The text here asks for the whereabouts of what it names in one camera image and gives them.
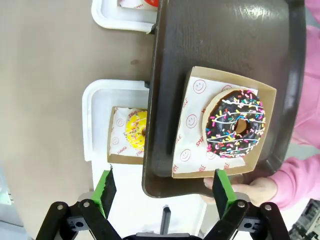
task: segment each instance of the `gray tabletop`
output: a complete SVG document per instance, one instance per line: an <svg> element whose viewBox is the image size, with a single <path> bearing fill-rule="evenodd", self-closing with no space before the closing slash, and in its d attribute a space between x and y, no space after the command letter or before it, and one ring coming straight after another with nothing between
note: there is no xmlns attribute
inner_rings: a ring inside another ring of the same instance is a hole
<svg viewBox="0 0 320 240"><path fill-rule="evenodd" d="M89 0L2 0L0 33L0 163L35 238L51 203L72 205L92 188L85 88L98 79L148 81L154 36L99 27Z"/></svg>

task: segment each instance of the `pink sweater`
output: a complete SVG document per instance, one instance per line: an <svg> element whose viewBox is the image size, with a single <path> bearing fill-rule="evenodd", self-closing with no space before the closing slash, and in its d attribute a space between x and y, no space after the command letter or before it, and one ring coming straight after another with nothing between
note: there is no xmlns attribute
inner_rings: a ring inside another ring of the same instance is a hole
<svg viewBox="0 0 320 240"><path fill-rule="evenodd" d="M320 22L320 0L306 0L307 8ZM320 149L320 30L306 28L306 60L302 95L292 140ZM270 177L278 190L271 202L280 209L296 204L301 198L320 200L320 154L306 160L287 159Z"/></svg>

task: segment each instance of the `white tray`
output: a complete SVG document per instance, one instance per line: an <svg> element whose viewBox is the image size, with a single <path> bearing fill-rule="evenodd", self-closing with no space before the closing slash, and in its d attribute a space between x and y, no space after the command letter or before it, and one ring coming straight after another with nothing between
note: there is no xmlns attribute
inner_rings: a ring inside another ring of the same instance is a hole
<svg viewBox="0 0 320 240"><path fill-rule="evenodd" d="M117 0L92 0L93 20L103 28L150 33L157 12L120 7Z"/></svg>
<svg viewBox="0 0 320 240"><path fill-rule="evenodd" d="M97 80L82 97L84 158L91 161L96 187L107 162L107 138L112 107L147 108L149 90L143 81ZM198 235L207 205L197 194L151 198L142 190L142 165L112 164L117 188L109 221L120 236L158 233L163 207L171 209L170 233Z"/></svg>

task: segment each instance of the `chocolate frosted donut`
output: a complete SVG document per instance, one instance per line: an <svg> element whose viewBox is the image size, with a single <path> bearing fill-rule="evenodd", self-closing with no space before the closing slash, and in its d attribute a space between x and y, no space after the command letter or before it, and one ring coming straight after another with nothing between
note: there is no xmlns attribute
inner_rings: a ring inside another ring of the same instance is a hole
<svg viewBox="0 0 320 240"><path fill-rule="evenodd" d="M235 129L239 119L246 121L240 133ZM207 151L221 158L243 157L259 143L265 130L262 102L250 90L232 88L219 93L205 109L202 135Z"/></svg>

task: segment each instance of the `green gripper pad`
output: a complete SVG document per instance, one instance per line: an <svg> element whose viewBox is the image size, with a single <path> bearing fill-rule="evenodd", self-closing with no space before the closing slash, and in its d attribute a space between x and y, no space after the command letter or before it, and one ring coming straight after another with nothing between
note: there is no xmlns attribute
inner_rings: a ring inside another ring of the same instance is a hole
<svg viewBox="0 0 320 240"><path fill-rule="evenodd" d="M91 199L98 205L100 212L106 219L109 216L116 192L117 188L112 169L103 171Z"/></svg>
<svg viewBox="0 0 320 240"><path fill-rule="evenodd" d="M237 200L229 178L224 170L215 170L213 177L213 197L220 219L227 212L230 205Z"/></svg>

